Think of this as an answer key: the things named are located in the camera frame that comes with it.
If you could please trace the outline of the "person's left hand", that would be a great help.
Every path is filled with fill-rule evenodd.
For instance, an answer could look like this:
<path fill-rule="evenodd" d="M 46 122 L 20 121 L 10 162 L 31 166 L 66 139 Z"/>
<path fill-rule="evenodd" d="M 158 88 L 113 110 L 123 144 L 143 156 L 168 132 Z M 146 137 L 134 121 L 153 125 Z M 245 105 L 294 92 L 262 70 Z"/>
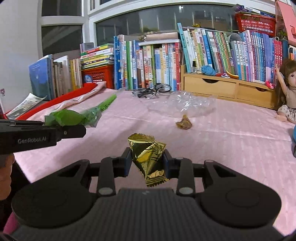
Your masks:
<path fill-rule="evenodd" d="M 1 193 L 0 200 L 5 200 L 11 192 L 11 172 L 15 155 L 1 155 Z"/>

